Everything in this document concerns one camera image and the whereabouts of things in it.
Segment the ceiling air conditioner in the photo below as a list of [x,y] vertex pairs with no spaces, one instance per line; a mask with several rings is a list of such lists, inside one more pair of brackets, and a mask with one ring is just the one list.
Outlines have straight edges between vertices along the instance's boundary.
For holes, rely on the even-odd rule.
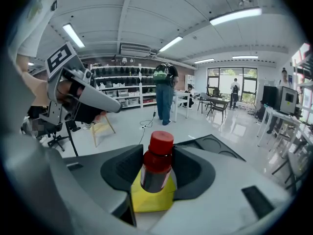
[[121,43],[119,53],[124,56],[147,57],[155,55],[147,46]]

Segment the green and black backpack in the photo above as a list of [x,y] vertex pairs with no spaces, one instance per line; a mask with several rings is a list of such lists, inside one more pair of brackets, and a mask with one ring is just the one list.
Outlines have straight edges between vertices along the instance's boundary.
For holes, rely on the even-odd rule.
[[153,71],[153,80],[156,84],[168,82],[169,76],[169,64],[160,64]]

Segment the dark dining chair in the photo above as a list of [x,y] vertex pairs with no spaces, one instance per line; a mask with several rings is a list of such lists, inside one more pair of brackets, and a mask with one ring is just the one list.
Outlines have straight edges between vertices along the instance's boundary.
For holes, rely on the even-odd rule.
[[206,108],[208,108],[208,106],[211,105],[210,96],[207,93],[200,93],[198,110],[199,108],[201,108],[201,113],[203,113],[204,104],[207,105]]

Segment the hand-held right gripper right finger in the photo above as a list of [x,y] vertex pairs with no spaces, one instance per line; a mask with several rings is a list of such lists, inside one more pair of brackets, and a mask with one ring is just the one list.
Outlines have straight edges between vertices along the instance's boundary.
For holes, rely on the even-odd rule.
[[290,204],[290,195],[246,162],[193,147],[175,147],[173,204],[155,235],[257,235]]

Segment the black box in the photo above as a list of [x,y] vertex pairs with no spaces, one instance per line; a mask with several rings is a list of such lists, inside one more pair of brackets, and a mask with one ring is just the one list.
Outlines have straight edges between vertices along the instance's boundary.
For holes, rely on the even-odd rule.
[[[189,141],[178,142],[175,146],[198,148],[215,154],[232,157],[243,162],[246,161],[242,156],[212,134]],[[140,186],[140,180],[139,176],[137,176],[131,189],[135,212],[165,211],[172,206],[174,192],[178,189],[176,174],[173,170],[171,170],[167,176],[163,189],[156,193],[145,191]]]

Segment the dark bottle with red cap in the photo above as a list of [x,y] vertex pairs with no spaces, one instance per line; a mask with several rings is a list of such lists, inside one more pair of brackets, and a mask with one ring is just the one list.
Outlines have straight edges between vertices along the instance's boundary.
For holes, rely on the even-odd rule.
[[172,169],[173,145],[172,134],[165,131],[154,131],[151,134],[140,175],[140,185],[146,192],[158,193],[166,185]]

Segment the person's left forearm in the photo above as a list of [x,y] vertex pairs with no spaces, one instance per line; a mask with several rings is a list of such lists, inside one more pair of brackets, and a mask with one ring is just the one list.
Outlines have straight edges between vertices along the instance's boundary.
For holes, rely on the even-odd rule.
[[28,73],[29,57],[23,55],[17,55],[16,65],[17,69],[22,76],[26,86],[31,90],[35,99],[32,102],[32,106],[48,106],[50,100],[47,96],[47,82],[37,79]]

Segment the white desk with equipment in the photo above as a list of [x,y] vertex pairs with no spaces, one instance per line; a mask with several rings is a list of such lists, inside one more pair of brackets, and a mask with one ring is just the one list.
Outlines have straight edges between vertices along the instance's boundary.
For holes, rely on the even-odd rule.
[[267,130],[269,129],[272,117],[277,117],[277,119],[282,119],[284,122],[289,122],[294,126],[294,131],[288,144],[285,146],[285,148],[282,149],[282,158],[285,158],[287,157],[287,153],[291,145],[294,143],[298,131],[300,130],[301,121],[299,121],[296,117],[284,115],[272,109],[271,107],[266,107],[264,117],[262,119],[261,125],[256,135],[259,138],[259,141],[257,142],[258,147],[261,146],[262,138],[265,136]]

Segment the person's left hand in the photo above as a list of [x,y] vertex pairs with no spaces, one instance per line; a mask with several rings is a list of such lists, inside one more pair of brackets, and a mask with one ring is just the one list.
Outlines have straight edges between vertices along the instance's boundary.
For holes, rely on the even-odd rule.
[[[72,85],[72,82],[67,81],[67,80],[60,82],[58,86],[58,92],[57,92],[57,97],[60,102],[66,102],[66,101],[70,102],[67,98],[67,95],[69,94],[69,89],[71,85]],[[95,117],[93,122],[99,122],[102,119],[102,117],[104,117],[105,115],[106,115],[105,111],[101,112],[101,114]]]

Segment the black office chair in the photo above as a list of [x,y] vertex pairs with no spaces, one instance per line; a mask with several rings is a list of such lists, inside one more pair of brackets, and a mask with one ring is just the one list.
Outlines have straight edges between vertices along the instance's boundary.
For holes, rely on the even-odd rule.
[[61,148],[61,150],[64,152],[65,149],[64,147],[61,145],[60,141],[63,141],[63,140],[66,140],[68,139],[69,140],[69,135],[67,136],[61,136],[61,135],[58,135],[57,136],[57,133],[60,132],[62,130],[62,127],[63,127],[63,124],[60,123],[58,125],[53,125],[53,124],[49,124],[48,125],[48,128],[46,129],[47,131],[47,135],[48,137],[52,137],[53,139],[51,141],[49,141],[47,143],[48,147],[52,148],[53,146],[57,145],[58,147]]

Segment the white rectangular table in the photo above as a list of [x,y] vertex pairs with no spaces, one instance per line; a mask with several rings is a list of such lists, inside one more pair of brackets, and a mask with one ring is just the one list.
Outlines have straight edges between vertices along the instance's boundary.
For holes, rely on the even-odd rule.
[[[174,114],[173,116],[173,122],[177,122],[178,118],[178,106],[179,104],[182,104],[184,102],[188,103],[188,100],[183,99],[184,96],[189,96],[188,93],[185,93],[184,91],[174,91],[172,105],[171,105],[171,112]],[[189,107],[186,107],[186,115],[185,118],[189,117]]]

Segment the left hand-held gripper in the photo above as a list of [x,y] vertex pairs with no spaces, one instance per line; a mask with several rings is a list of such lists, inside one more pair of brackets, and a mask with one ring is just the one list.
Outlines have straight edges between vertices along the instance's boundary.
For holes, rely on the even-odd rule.
[[[92,124],[102,110],[119,113],[122,109],[119,101],[98,91],[91,84],[92,72],[84,67],[69,42],[47,58],[45,67],[50,103],[47,112],[40,114],[44,121],[54,125],[68,121]],[[70,102],[60,102],[57,97],[58,86],[65,80],[72,82],[67,95]]]

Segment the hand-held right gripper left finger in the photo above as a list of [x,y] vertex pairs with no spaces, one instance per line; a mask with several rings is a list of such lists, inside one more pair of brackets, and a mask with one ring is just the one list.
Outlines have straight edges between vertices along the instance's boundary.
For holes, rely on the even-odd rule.
[[143,146],[63,159],[47,154],[53,180],[71,221],[71,235],[144,235],[136,227],[131,186]]

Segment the black-framed window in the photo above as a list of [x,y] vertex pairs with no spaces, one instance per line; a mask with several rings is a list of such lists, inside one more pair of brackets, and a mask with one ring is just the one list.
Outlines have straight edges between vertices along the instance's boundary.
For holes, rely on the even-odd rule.
[[215,89],[225,99],[230,99],[230,86],[237,79],[240,85],[239,101],[254,104],[257,92],[257,69],[255,68],[209,68],[207,90],[210,94]]

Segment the person's white flower-print shirt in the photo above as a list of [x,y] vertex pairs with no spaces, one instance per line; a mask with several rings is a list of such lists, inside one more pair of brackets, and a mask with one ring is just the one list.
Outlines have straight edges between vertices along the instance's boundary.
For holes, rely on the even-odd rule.
[[12,60],[17,55],[36,57],[43,32],[57,10],[57,0],[31,0],[14,24],[8,40]]

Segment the white shelf rack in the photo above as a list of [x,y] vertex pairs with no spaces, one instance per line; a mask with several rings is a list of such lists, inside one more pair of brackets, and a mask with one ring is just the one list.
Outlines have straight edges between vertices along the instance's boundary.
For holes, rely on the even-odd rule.
[[143,108],[155,105],[156,85],[154,68],[138,66],[90,65],[95,75],[96,89],[116,99],[122,108]]

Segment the black and grey machine cabinet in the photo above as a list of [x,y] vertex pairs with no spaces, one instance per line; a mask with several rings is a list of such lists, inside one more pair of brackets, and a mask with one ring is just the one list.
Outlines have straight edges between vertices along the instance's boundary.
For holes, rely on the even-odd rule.
[[298,92],[284,87],[264,86],[262,101],[274,110],[293,115],[297,105]]

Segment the round wooden side table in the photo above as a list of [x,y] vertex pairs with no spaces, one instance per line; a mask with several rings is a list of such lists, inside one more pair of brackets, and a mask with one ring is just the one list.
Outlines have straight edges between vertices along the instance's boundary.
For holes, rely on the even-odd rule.
[[91,133],[95,147],[98,146],[97,135],[111,129],[113,133],[116,133],[112,124],[110,123],[107,115],[101,116],[99,120],[91,124]]

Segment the dark dining table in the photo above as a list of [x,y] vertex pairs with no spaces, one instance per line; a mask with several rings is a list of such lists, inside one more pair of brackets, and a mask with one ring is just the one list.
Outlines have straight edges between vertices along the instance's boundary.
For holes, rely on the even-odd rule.
[[210,110],[207,113],[207,116],[214,111],[221,112],[223,122],[224,118],[226,117],[226,109],[230,101],[223,98],[211,97],[208,99],[208,102],[210,105]]

